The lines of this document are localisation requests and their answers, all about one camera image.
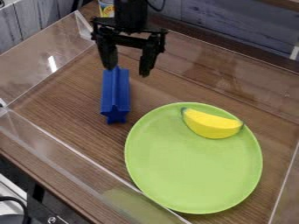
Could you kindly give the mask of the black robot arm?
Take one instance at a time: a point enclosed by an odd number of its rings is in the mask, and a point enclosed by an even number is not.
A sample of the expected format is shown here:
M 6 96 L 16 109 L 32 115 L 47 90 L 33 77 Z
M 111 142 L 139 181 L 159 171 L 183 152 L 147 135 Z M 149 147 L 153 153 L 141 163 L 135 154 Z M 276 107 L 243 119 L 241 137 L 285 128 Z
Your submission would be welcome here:
M 139 74 L 147 77 L 155 68 L 157 55 L 164 52 L 164 28 L 151 28 L 147 23 L 148 0 L 113 0 L 115 16 L 93 17 L 91 39 L 96 42 L 101 64 L 107 70 L 117 66 L 117 46 L 141 50 Z

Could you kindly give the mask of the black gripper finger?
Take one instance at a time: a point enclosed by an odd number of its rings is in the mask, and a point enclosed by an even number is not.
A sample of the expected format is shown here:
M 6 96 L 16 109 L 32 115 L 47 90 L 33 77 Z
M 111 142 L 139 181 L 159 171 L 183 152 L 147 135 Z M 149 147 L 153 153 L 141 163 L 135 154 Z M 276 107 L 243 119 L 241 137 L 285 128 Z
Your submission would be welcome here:
M 151 70 L 155 67 L 155 61 L 159 53 L 159 43 L 156 41 L 148 41 L 144 44 L 143 53 L 139 61 L 139 74 L 143 77 L 147 77 L 149 75 Z
M 107 70 L 112 70 L 117 65 L 117 47 L 108 35 L 100 33 L 96 37 L 97 51 L 101 64 Z

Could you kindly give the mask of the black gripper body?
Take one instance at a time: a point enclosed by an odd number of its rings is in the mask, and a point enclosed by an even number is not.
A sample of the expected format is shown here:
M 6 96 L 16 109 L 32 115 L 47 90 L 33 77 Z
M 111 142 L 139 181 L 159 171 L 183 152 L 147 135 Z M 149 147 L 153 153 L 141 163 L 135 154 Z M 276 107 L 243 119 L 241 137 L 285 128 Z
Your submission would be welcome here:
M 164 49 L 168 31 L 151 24 L 131 28 L 120 26 L 112 17 L 93 17 L 91 19 L 91 39 L 99 48 L 112 49 L 116 45 L 141 49 L 144 44 L 153 42 L 159 50 Z

